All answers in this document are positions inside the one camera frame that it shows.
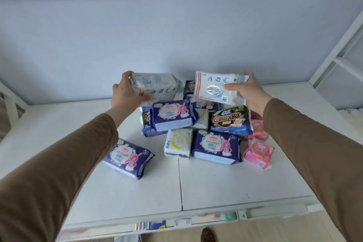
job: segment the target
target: pink hair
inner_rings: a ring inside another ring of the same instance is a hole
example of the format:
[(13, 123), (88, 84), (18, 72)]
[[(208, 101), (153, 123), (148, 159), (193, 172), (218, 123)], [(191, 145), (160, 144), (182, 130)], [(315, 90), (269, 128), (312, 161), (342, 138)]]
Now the pink hair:
[(134, 154), (130, 157), (130, 159), (127, 159), (125, 164), (127, 164), (128, 162), (131, 162), (133, 160), (133, 158), (135, 158), (134, 166), (136, 166), (137, 165), (136, 161), (139, 159), (139, 156), (137, 154)]
[(189, 110), (187, 109), (187, 107), (185, 105), (181, 105), (181, 106), (179, 106), (178, 115), (180, 114), (182, 108), (185, 109), (185, 111), (189, 112)]
[(228, 146), (228, 147), (229, 147), (229, 150), (232, 152), (232, 148), (230, 148), (230, 143), (229, 143), (229, 141), (224, 141), (224, 142), (222, 143), (221, 148), (220, 148), (219, 150), (220, 150), (220, 151), (222, 151), (222, 150), (223, 150), (223, 148), (224, 148), (225, 146)]

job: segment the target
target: hand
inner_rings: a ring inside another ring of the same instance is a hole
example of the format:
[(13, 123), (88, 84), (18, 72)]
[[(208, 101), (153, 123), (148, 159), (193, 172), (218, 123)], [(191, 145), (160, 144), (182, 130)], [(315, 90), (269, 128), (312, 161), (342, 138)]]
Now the hand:
[(245, 71), (244, 74), (250, 76), (247, 83), (225, 84), (224, 88), (238, 91), (246, 99), (247, 106), (263, 116), (266, 104), (273, 98), (263, 90), (252, 72)]
[(151, 100), (151, 95), (138, 96), (133, 92), (129, 81), (132, 73), (133, 71), (123, 73), (120, 83), (112, 86), (113, 96), (111, 99), (112, 107), (121, 105), (124, 109), (127, 107), (131, 113), (135, 111), (141, 102)]

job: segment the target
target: pile of packages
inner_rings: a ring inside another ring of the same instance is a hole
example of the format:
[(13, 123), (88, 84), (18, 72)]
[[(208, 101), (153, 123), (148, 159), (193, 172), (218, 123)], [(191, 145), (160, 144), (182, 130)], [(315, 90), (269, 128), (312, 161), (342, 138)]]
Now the pile of packages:
[[(237, 91), (224, 88), (224, 84), (242, 84), (248, 78), (196, 72), (196, 80), (186, 81), (182, 98), (175, 100), (178, 81), (172, 74), (133, 73), (134, 93), (152, 96), (151, 101), (140, 104), (142, 134), (167, 133), (166, 156), (193, 156), (228, 165), (245, 159), (262, 169), (270, 168), (275, 148), (264, 143), (269, 135), (262, 117), (246, 107)], [(140, 179), (153, 156), (150, 150), (119, 139), (104, 162)]]

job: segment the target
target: pink package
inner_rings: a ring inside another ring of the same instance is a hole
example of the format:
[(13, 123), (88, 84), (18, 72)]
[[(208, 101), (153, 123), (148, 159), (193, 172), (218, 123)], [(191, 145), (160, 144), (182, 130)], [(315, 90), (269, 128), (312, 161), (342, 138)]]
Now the pink package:
[(270, 160), (274, 151), (274, 147), (253, 138), (249, 140), (249, 148), (245, 153), (244, 159), (260, 166), (262, 169), (269, 169), (271, 167)]
[(264, 130), (264, 123), (262, 120), (251, 120), (252, 126), (253, 126), (253, 135), (249, 135), (248, 139), (251, 140), (253, 138), (256, 138), (260, 141), (265, 142), (269, 135)]
[(262, 116), (251, 110), (251, 120), (262, 120)]

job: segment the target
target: person's left hand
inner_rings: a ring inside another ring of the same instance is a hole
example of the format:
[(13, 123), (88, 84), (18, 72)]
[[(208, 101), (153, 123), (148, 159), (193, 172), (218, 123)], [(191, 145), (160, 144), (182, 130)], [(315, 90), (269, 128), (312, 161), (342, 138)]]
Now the person's left hand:
[(133, 71), (123, 73), (120, 83), (112, 86), (113, 96), (111, 99), (112, 107), (122, 106), (130, 114), (135, 111), (141, 102), (147, 102), (152, 98), (151, 95), (138, 96), (133, 92), (129, 81), (132, 73)]

